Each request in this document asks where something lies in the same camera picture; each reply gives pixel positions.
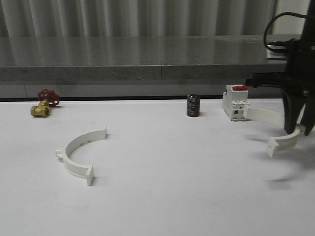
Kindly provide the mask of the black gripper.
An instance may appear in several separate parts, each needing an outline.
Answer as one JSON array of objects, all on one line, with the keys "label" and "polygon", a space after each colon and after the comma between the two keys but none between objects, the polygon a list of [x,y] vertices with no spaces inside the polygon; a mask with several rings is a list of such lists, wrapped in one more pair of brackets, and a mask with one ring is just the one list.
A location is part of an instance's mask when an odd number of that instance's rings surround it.
[{"label": "black gripper", "polygon": [[308,136],[315,126],[315,40],[293,38],[271,43],[280,46],[280,49],[269,47],[265,39],[263,42],[268,50],[287,56],[285,70],[254,73],[250,79],[246,79],[245,85],[283,89],[284,130],[287,134],[295,130],[305,104],[301,124],[305,127],[304,134]]}]

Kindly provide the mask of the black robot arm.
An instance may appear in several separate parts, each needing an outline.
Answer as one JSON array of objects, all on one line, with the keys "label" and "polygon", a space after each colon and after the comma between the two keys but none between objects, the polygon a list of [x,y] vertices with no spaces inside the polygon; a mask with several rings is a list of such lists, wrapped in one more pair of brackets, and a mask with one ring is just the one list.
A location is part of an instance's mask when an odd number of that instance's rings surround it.
[{"label": "black robot arm", "polygon": [[[300,39],[267,43],[270,26],[281,16],[305,19]],[[283,93],[284,130],[287,134],[295,130],[298,117],[302,116],[305,135],[315,125],[315,2],[310,1],[306,15],[284,12],[275,16],[267,25],[263,35],[267,50],[286,56],[283,72],[254,73],[245,84],[253,88],[280,88]]]}]

